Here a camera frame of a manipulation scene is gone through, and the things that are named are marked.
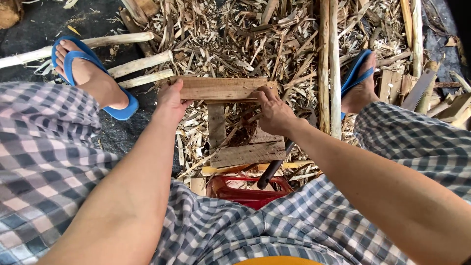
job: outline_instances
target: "plaid shorts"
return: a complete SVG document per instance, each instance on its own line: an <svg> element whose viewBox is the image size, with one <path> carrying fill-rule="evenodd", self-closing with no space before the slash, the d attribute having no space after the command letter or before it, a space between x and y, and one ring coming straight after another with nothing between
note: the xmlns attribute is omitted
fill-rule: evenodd
<svg viewBox="0 0 471 265"><path fill-rule="evenodd" d="M96 149L97 102L80 89L0 83L0 264L32 264L120 157ZM357 117L362 147L471 201L471 132L375 102ZM297 256L322 264L412 264L325 175L255 211L172 181L152 264L234 264Z"/></svg>

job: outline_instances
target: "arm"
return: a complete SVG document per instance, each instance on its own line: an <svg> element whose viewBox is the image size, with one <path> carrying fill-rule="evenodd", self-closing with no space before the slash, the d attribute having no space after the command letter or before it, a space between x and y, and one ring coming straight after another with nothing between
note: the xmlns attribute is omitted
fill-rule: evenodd
<svg viewBox="0 0 471 265"><path fill-rule="evenodd" d="M298 144L413 261L458 265L471 255L471 206L464 200L413 169L317 130L272 93L255 96L264 113L262 129Z"/></svg>
<svg viewBox="0 0 471 265"><path fill-rule="evenodd" d="M39 265L149 264L167 209L175 129L191 104L180 103L182 86L179 80L159 92L135 146L96 186Z"/></svg>

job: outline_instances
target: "red plastic stool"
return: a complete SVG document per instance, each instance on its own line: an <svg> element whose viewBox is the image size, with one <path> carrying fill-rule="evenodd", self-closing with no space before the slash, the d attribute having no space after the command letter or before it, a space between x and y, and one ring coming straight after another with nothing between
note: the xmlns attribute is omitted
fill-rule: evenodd
<svg viewBox="0 0 471 265"><path fill-rule="evenodd" d="M270 182L276 182L280 185L281 191L234 189L229 187L226 183L226 181L230 180L258 181L259 178L249 178L245 176L215 176L206 186L206 196L238 202L242 205L258 210L267 203L294 191L288 181L282 177L273 177L270 180Z"/></svg>

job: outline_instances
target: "saw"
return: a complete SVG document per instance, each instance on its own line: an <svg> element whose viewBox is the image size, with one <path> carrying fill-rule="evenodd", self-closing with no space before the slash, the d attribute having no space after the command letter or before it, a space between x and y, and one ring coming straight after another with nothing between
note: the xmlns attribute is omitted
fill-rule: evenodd
<svg viewBox="0 0 471 265"><path fill-rule="evenodd" d="M426 69L422 76L419 78L414 88L410 91L407 98L401 105L401 108L414 111L420 99L423 97L430 83L433 81L433 77L436 72L430 69Z"/></svg>

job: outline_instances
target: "hand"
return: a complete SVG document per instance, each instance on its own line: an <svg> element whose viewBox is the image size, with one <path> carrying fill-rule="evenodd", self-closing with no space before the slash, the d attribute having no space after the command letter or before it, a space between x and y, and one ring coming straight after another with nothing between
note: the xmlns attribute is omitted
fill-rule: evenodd
<svg viewBox="0 0 471 265"><path fill-rule="evenodd" d="M293 110L267 86L261 86L258 90L252 93L252 96L259 100L262 107L263 116L259 120L260 128L272 135L287 136L290 124L298 120Z"/></svg>
<svg viewBox="0 0 471 265"><path fill-rule="evenodd" d="M183 88L183 80L178 79L173 85L165 84L157 94L157 108L154 116L171 119L178 124L185 115L185 110L193 103L193 100L181 100L180 91Z"/></svg>

